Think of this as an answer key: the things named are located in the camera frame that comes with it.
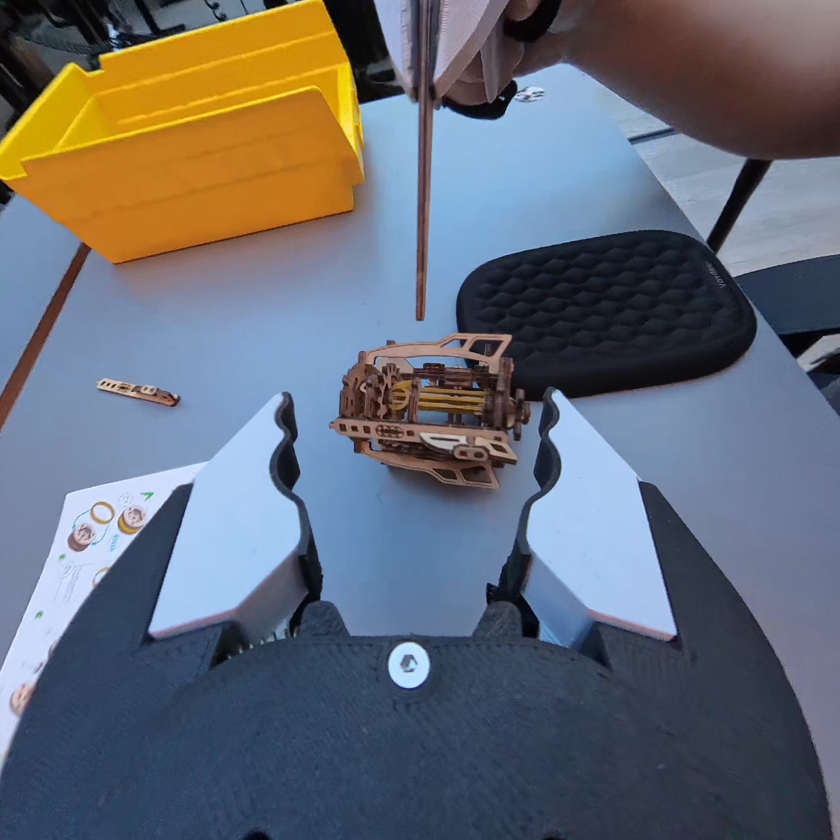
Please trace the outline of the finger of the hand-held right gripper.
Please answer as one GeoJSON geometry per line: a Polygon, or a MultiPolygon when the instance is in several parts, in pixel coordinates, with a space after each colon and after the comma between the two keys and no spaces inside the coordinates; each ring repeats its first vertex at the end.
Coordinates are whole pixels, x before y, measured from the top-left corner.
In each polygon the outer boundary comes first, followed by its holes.
{"type": "Polygon", "coordinates": [[[496,120],[516,93],[520,44],[505,35],[507,1],[441,2],[430,91],[471,119],[496,120]]]}
{"type": "Polygon", "coordinates": [[[417,101],[419,1],[374,1],[395,78],[412,102],[417,101]]]}

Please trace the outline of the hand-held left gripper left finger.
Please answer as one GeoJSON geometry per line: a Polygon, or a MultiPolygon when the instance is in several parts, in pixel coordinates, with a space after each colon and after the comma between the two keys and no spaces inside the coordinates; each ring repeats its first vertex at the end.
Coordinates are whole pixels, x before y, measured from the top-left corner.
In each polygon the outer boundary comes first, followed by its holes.
{"type": "Polygon", "coordinates": [[[233,622],[255,644],[320,598],[316,543],[293,490],[297,436],[292,397],[279,393],[197,473],[150,621],[152,637],[233,622]]]}

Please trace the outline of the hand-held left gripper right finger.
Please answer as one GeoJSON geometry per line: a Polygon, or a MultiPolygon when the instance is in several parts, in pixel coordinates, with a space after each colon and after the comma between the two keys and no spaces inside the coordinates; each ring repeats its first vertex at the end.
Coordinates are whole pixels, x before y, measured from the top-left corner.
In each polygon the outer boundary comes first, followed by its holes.
{"type": "Polygon", "coordinates": [[[636,472],[561,391],[547,389],[534,476],[497,595],[539,640],[580,648],[594,623],[677,636],[636,472]]]}

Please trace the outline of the thin wooden model panel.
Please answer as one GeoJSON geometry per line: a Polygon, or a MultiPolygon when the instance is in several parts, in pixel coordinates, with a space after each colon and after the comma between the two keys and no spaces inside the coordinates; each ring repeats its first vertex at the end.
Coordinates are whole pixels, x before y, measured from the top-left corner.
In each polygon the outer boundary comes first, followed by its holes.
{"type": "Polygon", "coordinates": [[[416,102],[418,105],[417,208],[416,208],[416,320],[425,320],[428,273],[429,214],[434,128],[432,57],[434,2],[420,1],[416,8],[416,102]]]}

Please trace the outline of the wooden mechanical car model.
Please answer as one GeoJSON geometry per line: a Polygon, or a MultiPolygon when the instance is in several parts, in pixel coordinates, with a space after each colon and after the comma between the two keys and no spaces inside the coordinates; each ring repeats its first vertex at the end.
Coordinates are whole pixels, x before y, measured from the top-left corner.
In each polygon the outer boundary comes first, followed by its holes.
{"type": "Polygon", "coordinates": [[[359,353],[330,428],[357,454],[452,487],[497,490],[530,404],[512,379],[508,333],[457,332],[359,353]]]}

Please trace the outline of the person's right forearm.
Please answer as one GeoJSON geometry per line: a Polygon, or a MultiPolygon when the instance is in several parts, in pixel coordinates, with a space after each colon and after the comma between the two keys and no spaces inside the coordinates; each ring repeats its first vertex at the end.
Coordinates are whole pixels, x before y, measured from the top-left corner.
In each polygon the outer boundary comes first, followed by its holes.
{"type": "Polygon", "coordinates": [[[838,1],[628,2],[626,73],[600,82],[732,154],[838,156],[838,1]]]}

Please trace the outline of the person's right hand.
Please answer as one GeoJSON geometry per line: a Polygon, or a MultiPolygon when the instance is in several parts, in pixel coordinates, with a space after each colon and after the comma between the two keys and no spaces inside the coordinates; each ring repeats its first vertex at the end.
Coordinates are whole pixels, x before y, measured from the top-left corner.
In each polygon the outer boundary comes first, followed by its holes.
{"type": "Polygon", "coordinates": [[[599,81],[620,78],[627,72],[624,37],[631,2],[513,1],[505,12],[505,24],[517,28],[537,13],[546,11],[548,23],[540,37],[513,40],[511,72],[514,78],[560,64],[584,70],[599,81]]]}

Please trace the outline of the illustrated instruction booklet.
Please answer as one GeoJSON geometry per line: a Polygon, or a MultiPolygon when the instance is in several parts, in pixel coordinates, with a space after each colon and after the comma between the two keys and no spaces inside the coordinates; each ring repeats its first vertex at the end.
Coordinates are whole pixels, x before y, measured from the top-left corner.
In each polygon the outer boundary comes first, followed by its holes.
{"type": "Polygon", "coordinates": [[[173,490],[204,463],[77,490],[65,498],[55,538],[1,671],[1,761],[70,621],[173,490]]]}

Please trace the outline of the small wooden strip part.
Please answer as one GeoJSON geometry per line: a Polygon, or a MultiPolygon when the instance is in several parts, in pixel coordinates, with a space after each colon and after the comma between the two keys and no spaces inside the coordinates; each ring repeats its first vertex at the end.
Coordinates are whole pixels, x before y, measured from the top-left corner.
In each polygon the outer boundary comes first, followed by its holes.
{"type": "Polygon", "coordinates": [[[181,401],[181,397],[179,395],[168,392],[154,385],[136,385],[126,381],[117,381],[109,378],[100,379],[97,382],[97,388],[102,392],[127,396],[168,407],[178,406],[181,401]]]}

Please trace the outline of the black honeycomb cushion pad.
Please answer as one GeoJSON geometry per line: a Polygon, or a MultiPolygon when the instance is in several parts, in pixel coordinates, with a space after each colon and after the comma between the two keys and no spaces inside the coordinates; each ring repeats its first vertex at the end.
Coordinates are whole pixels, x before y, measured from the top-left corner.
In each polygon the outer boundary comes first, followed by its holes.
{"type": "Polygon", "coordinates": [[[664,230],[611,234],[504,255],[456,302],[463,333],[509,334],[512,387],[540,402],[685,382],[752,346],[750,301],[709,248],[664,230]]]}

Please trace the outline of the yellow plastic storage bin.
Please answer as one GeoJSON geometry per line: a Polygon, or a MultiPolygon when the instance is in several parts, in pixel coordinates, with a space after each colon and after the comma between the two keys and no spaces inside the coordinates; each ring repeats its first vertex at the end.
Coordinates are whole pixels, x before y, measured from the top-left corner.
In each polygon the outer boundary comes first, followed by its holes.
{"type": "Polygon", "coordinates": [[[120,264],[349,212],[363,147],[350,61],[307,1],[69,64],[1,176],[120,264]]]}

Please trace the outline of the black office chair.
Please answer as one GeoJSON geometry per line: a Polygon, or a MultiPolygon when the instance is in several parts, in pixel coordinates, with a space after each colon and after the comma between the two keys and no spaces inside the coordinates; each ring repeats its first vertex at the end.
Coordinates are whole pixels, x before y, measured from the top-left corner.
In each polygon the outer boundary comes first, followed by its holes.
{"type": "MultiPolygon", "coordinates": [[[[747,159],[720,216],[707,237],[717,254],[771,166],[747,159]]],[[[839,256],[829,255],[772,266],[736,279],[794,356],[802,358],[824,339],[839,334],[839,256]]]]}

